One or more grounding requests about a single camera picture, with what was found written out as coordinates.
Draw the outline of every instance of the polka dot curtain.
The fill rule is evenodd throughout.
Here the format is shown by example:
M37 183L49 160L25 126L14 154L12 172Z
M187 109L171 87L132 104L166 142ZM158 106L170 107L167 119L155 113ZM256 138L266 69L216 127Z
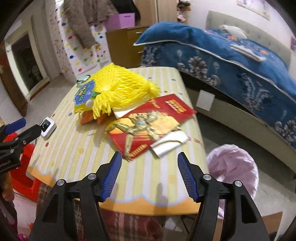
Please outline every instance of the polka dot curtain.
M92 24L92 34L96 44L91 49L84 49L69 27L63 10L63 1L46 1L47 20L50 35L62 73L67 79L77 79L80 74L87 74L89 69L100 70L111 63L103 24Z

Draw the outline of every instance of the plaid fabric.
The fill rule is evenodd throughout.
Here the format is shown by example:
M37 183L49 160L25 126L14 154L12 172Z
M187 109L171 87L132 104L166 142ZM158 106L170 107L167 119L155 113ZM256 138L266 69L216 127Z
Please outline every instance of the plaid fabric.
M42 183L37 200L37 214L51 187ZM79 201L74 200L77 233L80 240L85 240ZM106 229L112 241L162 241L163 228L157 217L137 216L101 209Z

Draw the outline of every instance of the metal screw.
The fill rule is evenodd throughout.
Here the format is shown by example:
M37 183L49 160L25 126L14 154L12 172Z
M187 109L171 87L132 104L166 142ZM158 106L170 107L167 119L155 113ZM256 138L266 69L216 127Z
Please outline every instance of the metal screw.
M65 181L62 180L62 179L57 181L57 185L58 185L58 186L63 186L64 183L65 183Z
M94 174L94 173L91 173L91 174L89 174L89 176L88 176L88 179L89 180L93 180L93 179L95 179L96 178L96 174Z
M205 175L203 176L203 178L204 178L205 180L207 180L207 181L209 181L209 180L212 179L212 177L211 177L209 174L205 174Z
M237 186L237 187L241 187L242 186L242 183L240 181L235 181L234 184Z

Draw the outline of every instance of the brown wooden door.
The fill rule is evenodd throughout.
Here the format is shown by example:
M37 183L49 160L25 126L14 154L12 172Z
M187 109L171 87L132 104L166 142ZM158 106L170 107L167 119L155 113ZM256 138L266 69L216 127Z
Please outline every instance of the brown wooden door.
M0 77L9 97L23 117L27 114L28 101L23 96L11 72L4 43L0 45Z

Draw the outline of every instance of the white pom-pom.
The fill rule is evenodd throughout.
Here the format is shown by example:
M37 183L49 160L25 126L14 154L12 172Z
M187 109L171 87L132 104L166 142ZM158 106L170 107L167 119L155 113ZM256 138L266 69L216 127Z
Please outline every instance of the white pom-pom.
M94 105L94 101L93 100L88 100L86 103L85 103L85 106L87 108L92 108Z

